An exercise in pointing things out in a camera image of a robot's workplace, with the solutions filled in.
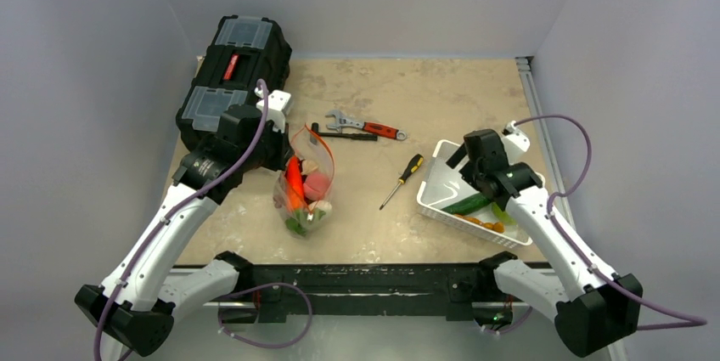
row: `adjustable wrench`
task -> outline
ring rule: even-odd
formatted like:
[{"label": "adjustable wrench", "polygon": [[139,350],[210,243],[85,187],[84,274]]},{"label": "adjustable wrench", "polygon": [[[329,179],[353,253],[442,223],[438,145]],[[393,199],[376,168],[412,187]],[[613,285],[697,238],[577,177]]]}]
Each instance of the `adjustable wrench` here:
[{"label": "adjustable wrench", "polygon": [[342,133],[343,127],[355,127],[356,129],[360,129],[369,133],[375,133],[378,136],[382,136],[384,138],[394,138],[396,140],[405,140],[406,138],[408,138],[408,134],[403,132],[402,130],[397,130],[394,127],[380,125],[379,123],[358,121],[350,116],[346,116],[344,113],[337,109],[331,110],[330,112],[328,112],[327,115],[325,115],[325,117],[335,118],[334,124],[328,124],[326,126],[328,129],[336,130],[339,133]]}]

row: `gray floor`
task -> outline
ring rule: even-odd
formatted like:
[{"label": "gray floor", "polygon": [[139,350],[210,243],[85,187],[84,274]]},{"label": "gray floor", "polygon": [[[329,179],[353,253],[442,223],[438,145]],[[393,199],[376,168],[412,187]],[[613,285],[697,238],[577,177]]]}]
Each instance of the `gray floor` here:
[{"label": "gray floor", "polygon": [[[265,342],[292,338],[305,317],[286,324],[253,324],[240,333]],[[168,341],[148,360],[544,360],[578,359],[560,342],[551,323],[534,313],[518,330],[496,339],[475,323],[437,317],[322,316],[312,321],[304,340],[282,350],[265,350],[217,334],[216,311],[203,308],[176,326]],[[606,350],[587,361],[609,361]]]}]

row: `white basket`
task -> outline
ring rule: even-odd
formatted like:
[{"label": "white basket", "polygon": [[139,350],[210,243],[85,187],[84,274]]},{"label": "white basket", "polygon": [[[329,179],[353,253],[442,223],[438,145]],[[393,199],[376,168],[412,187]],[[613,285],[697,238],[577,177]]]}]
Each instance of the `white basket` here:
[{"label": "white basket", "polygon": [[[473,194],[477,194],[477,190],[470,187],[462,177],[458,170],[467,162],[467,157],[461,161],[456,169],[452,169],[445,164],[450,158],[459,144],[448,140],[437,142],[435,151],[432,153],[432,159],[425,171],[425,180],[420,185],[418,191],[418,204],[420,205],[420,213],[426,217],[436,219],[442,223],[455,227],[461,231],[465,231],[484,240],[489,240],[498,245],[507,248],[515,248],[516,246],[528,246],[532,243],[532,239],[517,224],[505,224],[505,232],[498,234],[490,229],[483,228],[479,225],[465,221],[462,218],[455,217],[452,214],[441,211],[441,208],[449,206]],[[496,223],[498,218],[492,213],[492,208],[485,208],[471,215],[480,219],[484,223]]]}]

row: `wooden table surface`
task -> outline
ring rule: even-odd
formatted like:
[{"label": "wooden table surface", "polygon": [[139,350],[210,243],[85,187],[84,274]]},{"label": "wooden table surface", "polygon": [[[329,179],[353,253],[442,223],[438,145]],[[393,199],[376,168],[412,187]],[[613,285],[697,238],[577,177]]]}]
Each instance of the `wooden table surface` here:
[{"label": "wooden table surface", "polygon": [[[222,251],[235,251],[253,263],[477,262],[504,250],[419,214],[415,197],[423,167],[383,211],[378,206],[414,154],[429,158],[440,139],[462,143],[472,130],[501,130],[508,121],[530,115],[512,59],[293,60],[284,90],[295,98],[290,134],[314,121],[325,130],[330,119],[324,115],[339,109],[398,127],[408,139],[326,138],[336,165],[334,212],[305,239],[292,236],[273,208],[279,173],[248,172],[178,263],[205,264]],[[535,130],[531,125],[523,130],[532,142],[523,160],[547,178]],[[187,153],[178,140],[168,184]],[[513,252],[526,261],[544,260],[535,245]]]}]

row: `carrot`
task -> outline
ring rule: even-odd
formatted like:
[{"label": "carrot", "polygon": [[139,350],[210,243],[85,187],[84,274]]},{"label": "carrot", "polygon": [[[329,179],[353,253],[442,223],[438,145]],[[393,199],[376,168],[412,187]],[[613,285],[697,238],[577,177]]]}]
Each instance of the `carrot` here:
[{"label": "carrot", "polygon": [[290,212],[301,209],[305,205],[305,193],[302,191],[302,176],[300,175],[300,160],[292,156],[288,162],[288,169],[285,172],[288,180],[288,207]]}]

